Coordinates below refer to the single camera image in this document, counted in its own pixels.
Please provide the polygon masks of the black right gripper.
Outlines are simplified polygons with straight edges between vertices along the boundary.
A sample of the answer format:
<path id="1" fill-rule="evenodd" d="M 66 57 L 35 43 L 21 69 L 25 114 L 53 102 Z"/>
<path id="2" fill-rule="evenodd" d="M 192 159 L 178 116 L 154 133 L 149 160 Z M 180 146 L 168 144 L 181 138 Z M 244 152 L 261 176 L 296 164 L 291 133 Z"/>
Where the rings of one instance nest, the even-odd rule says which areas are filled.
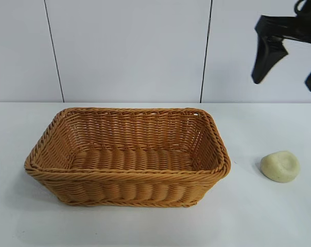
<path id="1" fill-rule="evenodd" d="M 286 55 L 285 39 L 311 44 L 311 1 L 297 1 L 295 16 L 261 15 L 255 31 L 258 36 L 257 53 L 251 77 L 260 84 L 269 71 Z M 305 80 L 311 92 L 311 73 Z"/>

